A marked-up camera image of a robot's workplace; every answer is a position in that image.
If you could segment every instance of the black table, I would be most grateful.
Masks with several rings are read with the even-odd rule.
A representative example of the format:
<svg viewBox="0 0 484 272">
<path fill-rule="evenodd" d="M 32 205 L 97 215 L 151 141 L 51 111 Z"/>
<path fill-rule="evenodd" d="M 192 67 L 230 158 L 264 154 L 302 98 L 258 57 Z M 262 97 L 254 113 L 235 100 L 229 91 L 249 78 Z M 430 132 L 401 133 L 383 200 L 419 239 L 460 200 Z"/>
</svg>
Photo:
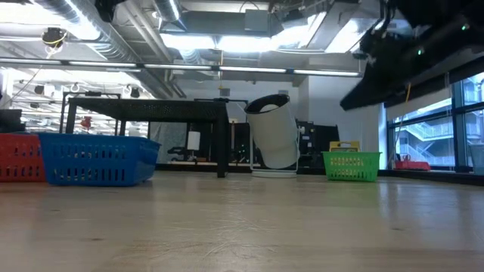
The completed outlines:
<svg viewBox="0 0 484 272">
<path fill-rule="evenodd" d="M 209 122 L 216 128 L 217 177 L 228 173 L 229 124 L 225 102 L 180 100 L 105 99 L 74 97 L 69 99 L 66 133 L 74 132 L 77 107 L 92 110 L 121 121 L 123 136 L 127 121 L 135 122 Z"/>
</svg>

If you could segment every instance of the blue basket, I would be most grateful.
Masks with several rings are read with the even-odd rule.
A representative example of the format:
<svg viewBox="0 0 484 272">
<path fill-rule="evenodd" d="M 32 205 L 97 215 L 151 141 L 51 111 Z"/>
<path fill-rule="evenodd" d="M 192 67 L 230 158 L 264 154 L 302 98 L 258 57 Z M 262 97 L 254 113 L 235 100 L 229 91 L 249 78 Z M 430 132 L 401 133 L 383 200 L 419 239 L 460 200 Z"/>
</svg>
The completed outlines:
<svg viewBox="0 0 484 272">
<path fill-rule="evenodd" d="M 151 178 L 160 144 L 141 137 L 40 133 L 53 185 L 134 186 Z"/>
</svg>

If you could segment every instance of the green basket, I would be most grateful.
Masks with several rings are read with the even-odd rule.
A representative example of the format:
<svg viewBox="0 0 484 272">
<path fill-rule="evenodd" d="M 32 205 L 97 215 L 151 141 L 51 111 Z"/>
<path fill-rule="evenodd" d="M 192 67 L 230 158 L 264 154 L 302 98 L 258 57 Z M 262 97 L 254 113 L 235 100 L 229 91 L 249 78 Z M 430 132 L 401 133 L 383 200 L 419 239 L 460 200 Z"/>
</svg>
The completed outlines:
<svg viewBox="0 0 484 272">
<path fill-rule="evenodd" d="M 330 181 L 376 181 L 379 152 L 323 152 Z"/>
</svg>

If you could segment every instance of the plastic basket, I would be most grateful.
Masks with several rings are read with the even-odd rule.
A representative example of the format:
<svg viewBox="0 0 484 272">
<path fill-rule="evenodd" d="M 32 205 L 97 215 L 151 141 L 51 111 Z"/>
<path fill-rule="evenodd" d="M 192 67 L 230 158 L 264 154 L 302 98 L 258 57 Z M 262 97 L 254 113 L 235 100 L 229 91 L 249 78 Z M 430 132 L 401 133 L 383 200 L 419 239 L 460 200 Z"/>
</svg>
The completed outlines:
<svg viewBox="0 0 484 272">
<path fill-rule="evenodd" d="M 326 176 L 330 181 L 376 181 L 380 153 L 323 152 Z"/>
<path fill-rule="evenodd" d="M 469 149 L 474 174 L 484 175 L 484 144 L 473 144 L 469 146 Z"/>
<path fill-rule="evenodd" d="M 39 134 L 53 185 L 134 186 L 151 178 L 160 144 L 141 137 Z"/>
<path fill-rule="evenodd" d="M 0 134 L 0 182 L 45 181 L 37 135 Z"/>
</svg>

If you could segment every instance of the wooden table surface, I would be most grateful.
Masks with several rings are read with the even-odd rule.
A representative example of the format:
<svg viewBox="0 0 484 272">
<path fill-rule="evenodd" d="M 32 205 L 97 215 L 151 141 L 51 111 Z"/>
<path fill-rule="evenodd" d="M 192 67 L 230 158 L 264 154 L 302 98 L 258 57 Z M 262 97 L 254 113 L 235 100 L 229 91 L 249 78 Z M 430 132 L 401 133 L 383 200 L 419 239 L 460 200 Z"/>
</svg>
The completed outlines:
<svg viewBox="0 0 484 272">
<path fill-rule="evenodd" d="M 0 184 L 0 271 L 483 271 L 484 189 L 157 172 Z"/>
</svg>

